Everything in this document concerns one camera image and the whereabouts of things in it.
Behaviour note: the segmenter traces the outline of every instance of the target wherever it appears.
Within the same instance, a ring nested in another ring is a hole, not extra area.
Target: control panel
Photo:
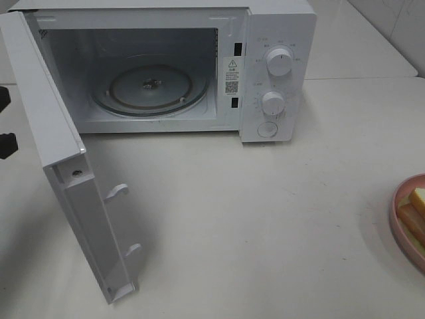
[[[316,16],[253,15],[245,60],[243,142],[292,137]]]

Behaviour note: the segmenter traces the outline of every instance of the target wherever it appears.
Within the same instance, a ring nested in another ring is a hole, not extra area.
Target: white knob
[[[278,115],[285,110],[285,99],[278,92],[267,92],[261,100],[263,112],[267,115]]]
[[[276,47],[266,55],[267,69],[274,76],[283,76],[292,68],[292,52],[286,47]]]

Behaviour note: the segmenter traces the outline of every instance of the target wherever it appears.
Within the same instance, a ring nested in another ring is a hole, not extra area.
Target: qr code
[[[226,82],[226,93],[237,93],[238,83],[238,81]]]

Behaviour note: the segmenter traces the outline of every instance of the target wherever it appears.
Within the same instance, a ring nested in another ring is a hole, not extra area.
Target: white wall
[[[425,77],[425,0],[349,0]]]

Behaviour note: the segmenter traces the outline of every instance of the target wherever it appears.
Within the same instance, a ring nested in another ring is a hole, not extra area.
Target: pink plate
[[[415,248],[409,241],[408,237],[403,231],[401,224],[398,222],[396,209],[398,202],[408,195],[413,189],[420,187],[425,188],[425,174],[415,175],[403,181],[394,192],[392,197],[392,206],[390,212],[390,225],[394,237],[401,249],[408,255],[410,260],[425,272],[425,257]]]

